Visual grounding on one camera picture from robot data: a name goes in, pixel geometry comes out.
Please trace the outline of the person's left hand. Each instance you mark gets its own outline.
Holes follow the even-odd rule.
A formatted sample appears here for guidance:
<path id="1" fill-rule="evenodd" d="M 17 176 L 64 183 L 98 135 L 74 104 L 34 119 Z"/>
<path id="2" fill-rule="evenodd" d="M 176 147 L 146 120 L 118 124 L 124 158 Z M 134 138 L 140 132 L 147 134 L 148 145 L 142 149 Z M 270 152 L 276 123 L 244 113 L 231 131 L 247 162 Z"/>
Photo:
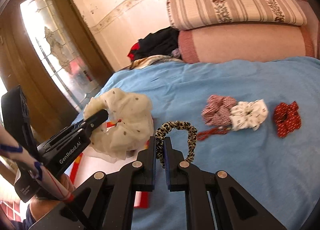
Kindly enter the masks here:
<path id="1" fill-rule="evenodd" d="M 71 179 L 68 175 L 62 174 L 60 179 L 60 183 L 68 189 L 70 192 L 75 190 L 74 185 L 71 182 Z M 33 197 L 31 202 L 29 203 L 30 213 L 35 221 L 38 221 L 48 212 L 50 212 L 56 205 L 58 205 L 60 201 L 57 200 L 48 200 L 48 199 L 40 199 L 38 197 Z"/>

